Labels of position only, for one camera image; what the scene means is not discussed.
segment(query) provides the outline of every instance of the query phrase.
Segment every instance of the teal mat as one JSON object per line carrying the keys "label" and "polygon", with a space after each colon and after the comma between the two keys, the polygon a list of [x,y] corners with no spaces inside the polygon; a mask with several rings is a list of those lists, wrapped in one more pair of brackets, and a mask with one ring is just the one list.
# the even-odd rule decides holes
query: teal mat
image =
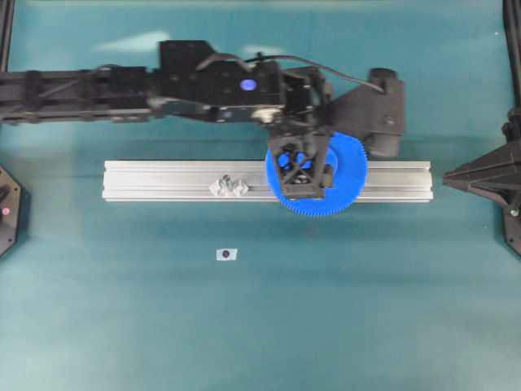
{"label": "teal mat", "polygon": [[[1,390],[519,391],[521,263],[492,202],[441,174],[503,144],[501,1],[18,1],[10,70],[157,65],[156,41],[406,82],[401,159],[430,204],[106,204],[113,159],[261,159],[252,124],[3,125],[30,197],[0,261]],[[337,94],[352,85],[330,78]],[[238,248],[216,262],[216,248]]]}

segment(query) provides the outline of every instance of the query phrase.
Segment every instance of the black cable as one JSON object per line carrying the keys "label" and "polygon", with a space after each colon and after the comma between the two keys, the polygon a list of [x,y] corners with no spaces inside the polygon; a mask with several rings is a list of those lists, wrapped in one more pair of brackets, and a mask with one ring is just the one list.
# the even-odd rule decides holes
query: black cable
{"label": "black cable", "polygon": [[311,66],[323,69],[323,70],[325,70],[325,71],[327,71],[329,73],[333,73],[334,75],[336,75],[336,76],[338,76],[338,77],[340,77],[340,78],[342,78],[344,80],[352,81],[352,82],[355,82],[355,83],[358,83],[358,84],[362,84],[363,86],[367,86],[369,88],[372,88],[373,90],[378,91],[381,94],[383,94],[385,92],[385,90],[382,87],[377,86],[377,85],[375,85],[373,83],[369,83],[368,81],[365,81],[365,80],[362,80],[362,79],[357,79],[355,77],[351,77],[349,75],[346,75],[345,73],[337,71],[336,69],[329,68],[326,65],[315,63],[314,61],[311,61],[309,59],[303,59],[302,57],[298,57],[296,55],[262,55],[261,53],[259,53],[258,56],[255,59],[246,59],[246,60],[244,60],[244,62],[245,63],[253,63],[253,62],[256,62],[256,61],[262,61],[264,59],[289,59],[289,60],[292,60],[292,61],[299,61],[301,63],[304,63],[304,64],[307,64],[307,65],[311,65]]}
{"label": "black cable", "polygon": [[[99,71],[107,71],[107,70],[110,70],[112,68],[116,68],[116,67],[119,67],[119,66],[120,65],[115,65],[115,64],[100,65],[99,67],[94,68],[91,71],[87,72],[87,74],[88,75],[95,75]],[[68,88],[71,88],[72,86],[75,86],[76,84],[78,84],[78,82],[79,81],[77,79],[68,81],[67,83],[63,83],[60,86],[56,86],[55,88],[52,88],[50,90],[42,92],[41,94],[38,95],[38,98],[48,98],[51,95],[57,94],[60,91],[63,91],[63,90],[66,90]],[[24,106],[19,104],[18,106],[14,106],[13,108],[10,108],[6,112],[3,112],[2,114],[0,114],[0,122],[2,122],[5,119],[5,117],[8,116],[9,114],[17,112],[18,110],[21,110],[22,108],[24,108]]]}

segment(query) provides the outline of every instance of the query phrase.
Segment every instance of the blue plastic gear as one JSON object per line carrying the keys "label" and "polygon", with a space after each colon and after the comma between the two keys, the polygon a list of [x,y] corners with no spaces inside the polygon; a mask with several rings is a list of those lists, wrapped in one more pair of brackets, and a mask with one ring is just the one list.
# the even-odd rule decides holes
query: blue plastic gear
{"label": "blue plastic gear", "polygon": [[[286,164],[285,159],[285,156],[279,157],[281,167]],[[321,200],[288,200],[282,194],[277,167],[269,150],[265,163],[269,187],[278,200],[293,212],[313,217],[339,213],[352,204],[364,188],[368,171],[366,151],[361,142],[338,132],[331,137],[326,155],[326,163],[333,167],[333,187],[324,188]]]}

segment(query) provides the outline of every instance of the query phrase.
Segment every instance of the blue button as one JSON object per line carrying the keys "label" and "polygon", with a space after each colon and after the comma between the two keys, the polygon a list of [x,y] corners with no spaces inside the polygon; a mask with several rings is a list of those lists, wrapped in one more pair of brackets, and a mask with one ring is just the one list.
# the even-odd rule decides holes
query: blue button
{"label": "blue button", "polygon": [[257,88],[257,82],[253,79],[244,79],[241,81],[241,88],[245,91],[253,91]]}

